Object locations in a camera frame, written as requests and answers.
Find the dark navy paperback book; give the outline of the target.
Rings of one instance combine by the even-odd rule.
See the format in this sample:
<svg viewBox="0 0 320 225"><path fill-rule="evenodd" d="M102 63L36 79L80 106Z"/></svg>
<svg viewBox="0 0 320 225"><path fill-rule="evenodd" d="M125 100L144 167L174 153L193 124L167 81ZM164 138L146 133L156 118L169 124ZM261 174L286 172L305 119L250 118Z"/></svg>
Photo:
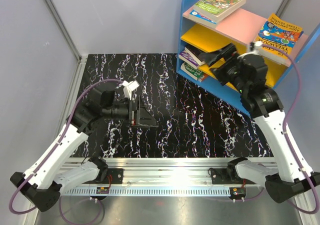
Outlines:
<svg viewBox="0 0 320 225"><path fill-rule="evenodd" d="M184 50L195 60L195 62L201 66L205 64L205 60L200 57L200 54L203 52L202 50L198 49L197 47L187 44L184 47Z"/></svg>

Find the dark green book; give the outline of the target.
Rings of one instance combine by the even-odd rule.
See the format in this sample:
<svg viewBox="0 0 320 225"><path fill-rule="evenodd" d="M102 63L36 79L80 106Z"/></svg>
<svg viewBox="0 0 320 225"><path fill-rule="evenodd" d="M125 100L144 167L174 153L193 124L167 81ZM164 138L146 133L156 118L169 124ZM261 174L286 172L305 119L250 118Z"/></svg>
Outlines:
<svg viewBox="0 0 320 225"><path fill-rule="evenodd" d="M187 64L186 62L183 62L181 67L181 70L183 70L186 74L188 74L190 77L192 77L194 80L199 81L199 78L204 74L204 72L194 69L192 66Z"/></svg>

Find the purple treehouse book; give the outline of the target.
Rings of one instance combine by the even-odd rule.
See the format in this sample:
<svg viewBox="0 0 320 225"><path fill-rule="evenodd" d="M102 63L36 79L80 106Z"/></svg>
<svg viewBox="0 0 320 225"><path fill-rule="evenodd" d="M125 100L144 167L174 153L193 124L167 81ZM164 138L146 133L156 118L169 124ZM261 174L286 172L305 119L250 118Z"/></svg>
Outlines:
<svg viewBox="0 0 320 225"><path fill-rule="evenodd" d="M193 67L194 69L198 69L199 68L199 64L193 59L193 57L188 53L186 52L185 50L183 50L182 52L180 52L178 54L178 57L186 62L187 64L189 64L191 67Z"/></svg>

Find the light blue 26-storey treehouse book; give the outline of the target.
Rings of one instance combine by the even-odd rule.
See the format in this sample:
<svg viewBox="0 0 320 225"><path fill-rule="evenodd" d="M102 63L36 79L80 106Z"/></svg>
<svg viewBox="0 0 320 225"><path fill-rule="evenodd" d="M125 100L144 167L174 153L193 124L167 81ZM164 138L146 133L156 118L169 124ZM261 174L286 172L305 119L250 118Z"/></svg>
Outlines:
<svg viewBox="0 0 320 225"><path fill-rule="evenodd" d="M218 1L219 0L199 0L193 5L192 13L197 13L196 16L201 19L211 20L216 23L220 13L220 9L217 8Z"/></svg>

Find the green 65-storey treehouse book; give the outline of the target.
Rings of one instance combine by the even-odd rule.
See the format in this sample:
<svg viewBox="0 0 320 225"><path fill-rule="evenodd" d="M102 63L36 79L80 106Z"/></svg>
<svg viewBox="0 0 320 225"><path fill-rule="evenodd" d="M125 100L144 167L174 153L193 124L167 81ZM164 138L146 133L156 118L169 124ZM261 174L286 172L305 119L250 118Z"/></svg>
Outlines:
<svg viewBox="0 0 320 225"><path fill-rule="evenodd" d="M199 0L193 5L193 10L215 23L231 15L247 0Z"/></svg>

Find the yellow 130-storey treehouse book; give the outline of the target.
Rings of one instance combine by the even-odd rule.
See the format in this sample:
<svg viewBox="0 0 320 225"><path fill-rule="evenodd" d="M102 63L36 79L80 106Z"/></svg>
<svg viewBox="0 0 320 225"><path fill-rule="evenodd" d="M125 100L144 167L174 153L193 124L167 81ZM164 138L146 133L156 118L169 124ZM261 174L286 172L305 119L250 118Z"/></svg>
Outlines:
<svg viewBox="0 0 320 225"><path fill-rule="evenodd" d="M303 28L280 19L272 13L255 37L268 47L262 47L260 54L275 63L284 65L287 62L286 54L290 55L297 41L304 33Z"/></svg>

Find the orange cartoon book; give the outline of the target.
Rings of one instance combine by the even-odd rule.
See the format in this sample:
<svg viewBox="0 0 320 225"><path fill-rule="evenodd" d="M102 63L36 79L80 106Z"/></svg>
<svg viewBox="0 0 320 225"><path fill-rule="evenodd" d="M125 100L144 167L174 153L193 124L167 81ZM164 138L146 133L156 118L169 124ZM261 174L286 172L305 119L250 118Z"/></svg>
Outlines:
<svg viewBox="0 0 320 225"><path fill-rule="evenodd" d="M208 75L207 75L206 73L204 73L204 74L199 78L199 81L202 82L202 81L204 81L207 77L208 77Z"/></svg>

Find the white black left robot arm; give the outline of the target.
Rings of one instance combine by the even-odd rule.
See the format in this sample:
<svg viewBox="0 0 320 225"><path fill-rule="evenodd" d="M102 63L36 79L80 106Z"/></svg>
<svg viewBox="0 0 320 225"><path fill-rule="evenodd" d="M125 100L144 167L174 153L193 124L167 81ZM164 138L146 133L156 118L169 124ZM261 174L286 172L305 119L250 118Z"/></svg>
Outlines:
<svg viewBox="0 0 320 225"><path fill-rule="evenodd" d="M82 165L59 173L72 153L97 129L100 120L125 121L133 128L156 128L157 120L150 114L138 96L133 98L139 87L136 80L121 81L104 79L90 85L77 98L62 130L40 158L24 172L15 172L11 183L16 187L9 201L9 210L16 215L31 212L17 211L14 199L21 193L35 209L46 212L51 209L65 192L87 182L103 184L112 181L105 159L91 157Z"/></svg>

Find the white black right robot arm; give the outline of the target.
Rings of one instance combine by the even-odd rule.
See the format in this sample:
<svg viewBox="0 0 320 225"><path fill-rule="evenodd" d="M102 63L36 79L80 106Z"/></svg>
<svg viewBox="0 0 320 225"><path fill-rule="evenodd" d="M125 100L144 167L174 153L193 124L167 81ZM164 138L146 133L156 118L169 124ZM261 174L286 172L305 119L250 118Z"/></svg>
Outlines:
<svg viewBox="0 0 320 225"><path fill-rule="evenodd" d="M221 85L230 83L238 90L243 107L262 131L277 164L276 169L271 169L240 157L228 162L226 177L233 184L249 180L262 186L276 203L311 190L314 214L320 208L315 189L320 184L320 174L308 164L293 138L288 126L290 113L285 112L276 91L266 85L268 66L260 54L263 48L265 45L256 41L249 45L248 52L239 54L230 43L199 55L208 65L224 59L213 74Z"/></svg>

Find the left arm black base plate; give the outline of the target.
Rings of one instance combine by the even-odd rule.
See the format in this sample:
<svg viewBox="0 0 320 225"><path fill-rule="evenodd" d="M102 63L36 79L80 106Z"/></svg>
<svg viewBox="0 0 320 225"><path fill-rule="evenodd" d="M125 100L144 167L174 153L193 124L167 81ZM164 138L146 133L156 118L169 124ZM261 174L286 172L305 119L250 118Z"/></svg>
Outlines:
<svg viewBox="0 0 320 225"><path fill-rule="evenodd" d="M124 178L124 169L123 168L109 168L107 170L106 176L103 179L95 179L96 184L111 184L121 185Z"/></svg>

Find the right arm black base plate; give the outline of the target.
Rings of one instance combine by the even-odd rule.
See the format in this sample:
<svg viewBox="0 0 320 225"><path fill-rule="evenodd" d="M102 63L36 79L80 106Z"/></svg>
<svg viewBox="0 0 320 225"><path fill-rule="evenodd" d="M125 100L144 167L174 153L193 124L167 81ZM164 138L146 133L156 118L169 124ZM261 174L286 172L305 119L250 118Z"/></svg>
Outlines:
<svg viewBox="0 0 320 225"><path fill-rule="evenodd" d="M232 180L227 174L226 168L210 167L207 172L211 179L212 185L243 185L244 183L244 180L242 178Z"/></svg>

